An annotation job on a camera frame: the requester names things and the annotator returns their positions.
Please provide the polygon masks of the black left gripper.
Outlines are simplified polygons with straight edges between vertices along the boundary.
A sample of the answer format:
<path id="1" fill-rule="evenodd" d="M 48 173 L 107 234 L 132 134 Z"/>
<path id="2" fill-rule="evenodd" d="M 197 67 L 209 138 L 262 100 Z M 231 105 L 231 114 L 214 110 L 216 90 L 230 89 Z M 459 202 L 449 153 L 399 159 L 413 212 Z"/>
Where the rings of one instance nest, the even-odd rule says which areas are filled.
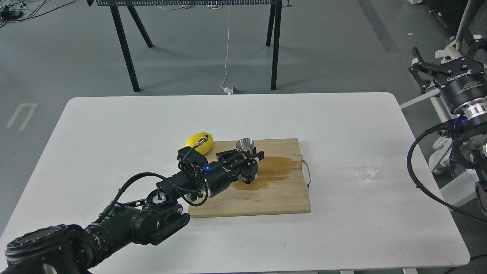
<path id="1" fill-rule="evenodd" d="M 179 149 L 177 160 L 180 172 L 177 179 L 184 179 L 181 186 L 188 190 L 208 189 L 210 198 L 226 190 L 238 180 L 251 184 L 257 178 L 258 165 L 265 158 L 264 151 L 256 153 L 238 150 L 215 154 L 216 161 L 207 158 L 191 147 Z"/>

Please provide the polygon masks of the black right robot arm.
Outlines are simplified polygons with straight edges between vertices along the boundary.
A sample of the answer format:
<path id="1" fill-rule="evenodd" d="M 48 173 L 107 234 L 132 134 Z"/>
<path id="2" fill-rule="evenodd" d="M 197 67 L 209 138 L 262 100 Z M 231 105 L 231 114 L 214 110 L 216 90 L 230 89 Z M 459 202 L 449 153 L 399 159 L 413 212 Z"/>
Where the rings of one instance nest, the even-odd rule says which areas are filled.
<path id="1" fill-rule="evenodd" d="M 486 224 L 486 73 L 485 66 L 474 57 L 479 50 L 486 50 L 486 40 L 480 35 L 467 34 L 463 38 L 467 45 L 466 54 L 461 54 L 456 43 L 452 42 L 443 50 L 436 52 L 440 64 L 424 61 L 419 50 L 414 47 L 414 59 L 408 69 L 414 83 L 423 95 L 432 92 L 438 97 L 452 115 L 452 118 L 425 130 L 415 139 L 407 153 L 406 167 L 409 176 L 424 194 L 449 209 L 481 224 Z M 434 195 L 418 179 L 412 168 L 412 154 L 416 146 L 428 135 L 438 133 L 446 139 L 433 163 L 432 170 L 442 170 L 443 162 L 455 170 L 459 165 L 473 170 L 477 176 L 474 193 L 482 216 L 460 209 L 450 202 Z"/>

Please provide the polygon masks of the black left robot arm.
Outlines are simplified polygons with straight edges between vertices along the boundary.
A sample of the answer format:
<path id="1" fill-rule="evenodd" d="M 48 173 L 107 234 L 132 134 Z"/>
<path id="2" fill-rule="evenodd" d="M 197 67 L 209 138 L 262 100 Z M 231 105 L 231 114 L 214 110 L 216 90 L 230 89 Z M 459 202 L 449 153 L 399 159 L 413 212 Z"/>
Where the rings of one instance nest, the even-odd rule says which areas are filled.
<path id="1" fill-rule="evenodd" d="M 6 247 L 4 273 L 88 274 L 128 244 L 158 245 L 190 221 L 179 199 L 198 207 L 233 182 L 251 184 L 264 152 L 256 148 L 221 151 L 216 161 L 208 162 L 196 147 L 184 147 L 177 159 L 179 172 L 171 177 L 149 172 L 132 176 L 86 228 L 49 226 L 14 239 Z M 158 178 L 156 189 L 145 199 L 120 203 L 128 187 L 144 177 Z"/>

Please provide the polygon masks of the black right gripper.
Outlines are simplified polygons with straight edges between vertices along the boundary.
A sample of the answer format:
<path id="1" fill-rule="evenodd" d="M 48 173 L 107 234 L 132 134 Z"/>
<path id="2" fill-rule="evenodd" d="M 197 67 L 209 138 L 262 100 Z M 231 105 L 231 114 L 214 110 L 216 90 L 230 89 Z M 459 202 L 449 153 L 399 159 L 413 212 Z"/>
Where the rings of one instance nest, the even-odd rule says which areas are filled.
<path id="1" fill-rule="evenodd" d="M 424 94 L 434 83 L 440 90 L 440 97 L 451 114 L 461 114 L 462 107 L 470 101 L 484 98 L 487 95 L 486 74 L 484 65 L 474 61 L 478 50 L 486 51 L 486 40 L 480 34 L 458 35 L 458 52 L 460 61 L 449 61 L 445 64 L 432 64 L 423 60 L 417 47 L 412 47 L 412 65 L 407 70 L 412 80 Z M 466 54 L 461 53 L 462 43 L 466 42 Z"/>

